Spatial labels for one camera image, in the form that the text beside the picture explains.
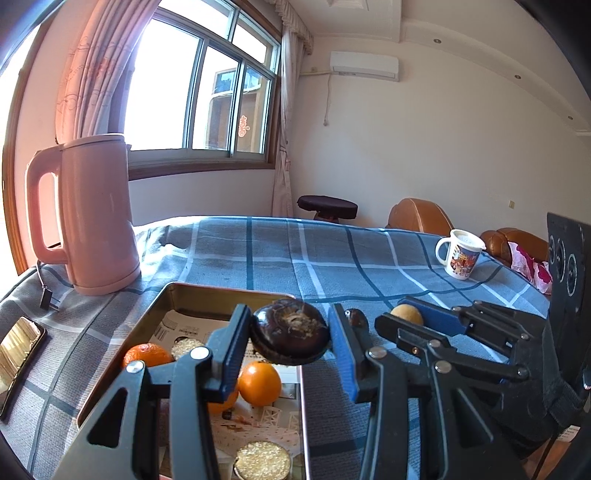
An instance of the white mug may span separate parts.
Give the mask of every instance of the white mug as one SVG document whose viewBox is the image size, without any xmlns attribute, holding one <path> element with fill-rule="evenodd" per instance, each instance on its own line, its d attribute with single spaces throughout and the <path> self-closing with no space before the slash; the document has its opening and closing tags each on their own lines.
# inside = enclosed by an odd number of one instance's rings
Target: white mug
<svg viewBox="0 0 591 480">
<path fill-rule="evenodd" d="M 442 238 L 437 242 L 435 256 L 441 265 L 445 265 L 445 271 L 449 276 L 467 280 L 476 265 L 478 255 L 486 249 L 486 245 L 476 235 L 465 230 L 456 228 L 449 235 L 448 238 Z M 439 250 L 446 243 L 449 243 L 449 249 L 444 260 L 439 256 Z"/>
</svg>

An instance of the tangerine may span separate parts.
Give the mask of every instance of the tangerine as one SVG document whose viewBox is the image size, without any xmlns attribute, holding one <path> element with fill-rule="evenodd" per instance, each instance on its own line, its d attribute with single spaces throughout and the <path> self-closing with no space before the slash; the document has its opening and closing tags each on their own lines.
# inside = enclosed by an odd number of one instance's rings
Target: tangerine
<svg viewBox="0 0 591 480">
<path fill-rule="evenodd" d="M 281 393 L 281 378 L 268 362 L 252 362 L 238 376 L 238 390 L 253 407 L 272 404 Z"/>
<path fill-rule="evenodd" d="M 238 399 L 238 384 L 236 384 L 236 388 L 224 403 L 213 403 L 209 402 L 207 404 L 207 409 L 209 410 L 210 415 L 217 415 L 224 410 L 232 408 Z"/>
<path fill-rule="evenodd" d="M 131 347 L 123 357 L 123 368 L 127 367 L 134 360 L 142 360 L 146 367 L 156 367 L 157 365 L 169 364 L 173 356 L 164 348 L 155 343 L 140 343 Z"/>
</svg>

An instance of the air conditioner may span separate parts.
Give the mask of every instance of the air conditioner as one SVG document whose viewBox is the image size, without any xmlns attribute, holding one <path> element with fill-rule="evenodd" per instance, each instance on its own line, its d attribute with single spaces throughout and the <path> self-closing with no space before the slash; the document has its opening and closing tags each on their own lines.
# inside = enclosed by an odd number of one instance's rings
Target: air conditioner
<svg viewBox="0 0 591 480">
<path fill-rule="evenodd" d="M 400 79 L 398 59 L 389 55 L 332 51 L 330 52 L 330 70 L 339 75 L 354 75 L 393 82 Z"/>
</svg>

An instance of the kettle handle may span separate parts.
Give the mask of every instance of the kettle handle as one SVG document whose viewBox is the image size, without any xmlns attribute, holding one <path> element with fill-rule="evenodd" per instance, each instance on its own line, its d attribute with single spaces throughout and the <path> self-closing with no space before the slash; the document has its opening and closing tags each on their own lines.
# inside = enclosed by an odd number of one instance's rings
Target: kettle handle
<svg viewBox="0 0 591 480">
<path fill-rule="evenodd" d="M 61 166 L 61 145 L 41 150 L 35 154 L 25 174 L 27 195 L 27 219 L 31 245 L 37 258 L 43 263 L 65 264 L 68 257 L 63 247 L 47 248 L 41 229 L 41 211 L 39 207 L 39 182 L 46 173 L 59 174 Z"/>
</svg>

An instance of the hanging cord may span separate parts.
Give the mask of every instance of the hanging cord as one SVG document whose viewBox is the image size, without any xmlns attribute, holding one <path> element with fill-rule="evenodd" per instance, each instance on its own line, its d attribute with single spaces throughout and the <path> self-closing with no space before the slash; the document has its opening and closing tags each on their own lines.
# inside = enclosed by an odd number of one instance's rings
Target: hanging cord
<svg viewBox="0 0 591 480">
<path fill-rule="evenodd" d="M 544 462 L 546 461 L 546 458 L 548 457 L 548 454 L 550 453 L 550 450 L 554 446 L 554 442 L 556 441 L 557 438 L 558 438 L 558 436 L 554 435 L 548 441 L 548 445 L 546 445 L 546 448 L 544 449 L 544 453 L 542 453 L 542 456 L 540 457 L 540 460 L 538 461 L 538 466 L 535 467 L 535 472 L 531 476 L 531 480 L 536 480 L 538 478 L 538 475 L 540 474 L 540 471 L 542 470 L 542 467 L 544 466 Z"/>
<path fill-rule="evenodd" d="M 324 123 L 323 125 L 325 127 L 329 126 L 329 109 L 330 109 L 330 79 L 332 78 L 332 75 L 329 74 L 329 81 L 328 81 L 328 88 L 329 88 L 329 92 L 326 95 L 326 112 L 324 113 Z"/>
<path fill-rule="evenodd" d="M 49 248 L 59 247 L 60 245 L 61 245 L 61 242 L 58 242 L 58 243 L 50 246 Z M 43 276 L 41 275 L 41 261 L 37 260 L 37 264 L 35 267 L 37 269 L 37 276 L 39 277 L 39 282 L 41 282 L 41 289 L 43 291 L 41 293 L 41 301 L 39 302 L 39 308 L 41 308 L 42 310 L 45 310 L 45 311 L 48 311 L 50 307 L 54 310 L 57 310 L 57 307 L 51 303 L 51 298 L 53 297 L 53 292 L 49 289 L 47 284 L 43 281 Z"/>
</svg>

